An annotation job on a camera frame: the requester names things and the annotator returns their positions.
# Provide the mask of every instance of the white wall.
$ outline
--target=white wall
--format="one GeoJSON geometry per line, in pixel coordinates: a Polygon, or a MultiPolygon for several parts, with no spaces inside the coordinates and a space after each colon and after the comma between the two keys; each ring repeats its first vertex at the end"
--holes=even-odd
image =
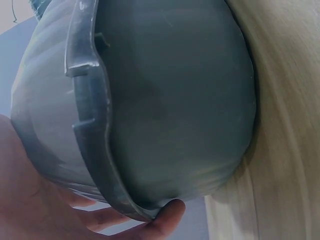
{"type": "MultiPolygon", "coordinates": [[[[0,114],[10,114],[11,86],[36,25],[37,20],[33,17],[0,35],[0,114]]],[[[103,207],[107,207],[107,205],[99,203],[87,210],[103,207]]],[[[169,240],[208,240],[209,234],[204,199],[189,201],[186,203],[186,207],[182,222],[169,240]]],[[[132,220],[110,227],[103,233],[112,235],[137,224],[138,222],[132,220]]]]}

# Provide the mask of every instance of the palm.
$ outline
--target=palm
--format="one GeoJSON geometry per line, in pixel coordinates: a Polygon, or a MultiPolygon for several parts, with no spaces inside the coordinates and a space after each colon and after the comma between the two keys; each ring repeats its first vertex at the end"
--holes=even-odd
{"type": "Polygon", "coordinates": [[[30,233],[45,235],[39,239],[160,240],[179,223],[185,205],[170,203],[157,219],[114,236],[100,231],[128,221],[112,208],[84,211],[94,201],[75,195],[41,177],[28,160],[10,120],[0,117],[0,213],[30,233]]]}

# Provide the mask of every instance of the finger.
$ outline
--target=finger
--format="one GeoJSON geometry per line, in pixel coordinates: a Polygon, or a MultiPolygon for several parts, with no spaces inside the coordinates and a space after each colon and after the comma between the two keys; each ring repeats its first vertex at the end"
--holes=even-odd
{"type": "Polygon", "coordinates": [[[86,197],[77,195],[67,188],[63,188],[63,187],[57,186],[57,185],[56,185],[56,188],[58,190],[60,197],[66,203],[68,203],[71,207],[88,207],[88,206],[96,204],[95,201],[90,200],[86,197]]]}
{"type": "Polygon", "coordinates": [[[186,210],[181,200],[169,202],[152,222],[113,235],[113,240],[163,240],[173,233],[186,210]]]}
{"type": "Polygon", "coordinates": [[[113,225],[125,223],[130,218],[118,213],[112,207],[103,208],[95,211],[85,211],[75,209],[81,222],[91,231],[99,232],[113,225]]]}

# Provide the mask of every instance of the light wood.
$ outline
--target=light wood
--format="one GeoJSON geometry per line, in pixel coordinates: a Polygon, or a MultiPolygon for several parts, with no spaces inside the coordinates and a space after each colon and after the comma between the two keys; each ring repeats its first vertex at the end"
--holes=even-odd
{"type": "Polygon", "coordinates": [[[258,73],[257,131],[206,197],[211,240],[320,240],[320,0],[229,0],[258,73]]]}

